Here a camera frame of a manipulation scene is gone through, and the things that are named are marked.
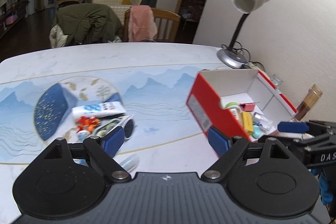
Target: white tube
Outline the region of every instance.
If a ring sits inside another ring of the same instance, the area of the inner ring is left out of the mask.
[[[140,158],[137,154],[133,154],[127,159],[123,160],[119,165],[124,168],[127,172],[135,169],[140,163]]]
[[[126,113],[126,110],[120,102],[78,106],[72,109],[72,116],[75,120],[78,120],[81,116],[101,118],[122,113]]]

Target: blue glove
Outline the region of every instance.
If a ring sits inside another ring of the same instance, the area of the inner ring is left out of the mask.
[[[311,169],[310,172],[315,176],[319,175],[320,194],[321,194],[323,205],[326,205],[332,202],[334,195],[329,189],[328,181],[326,177],[324,176],[322,169],[321,168]]]

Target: yellow cushion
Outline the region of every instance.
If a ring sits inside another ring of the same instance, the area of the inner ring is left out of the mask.
[[[133,3],[130,0],[123,0],[121,2],[121,4],[123,4],[123,5],[133,5]]]

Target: orange toy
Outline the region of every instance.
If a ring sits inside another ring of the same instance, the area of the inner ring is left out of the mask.
[[[100,120],[95,117],[89,119],[88,117],[82,116],[80,119],[78,119],[78,121],[76,121],[76,123],[78,124],[77,132],[87,130],[88,132],[92,133],[95,127],[100,124]]]

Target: green lid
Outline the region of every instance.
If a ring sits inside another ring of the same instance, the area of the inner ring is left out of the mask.
[[[225,108],[229,108],[230,106],[239,106],[239,104],[236,102],[231,102],[231,103],[226,104]]]

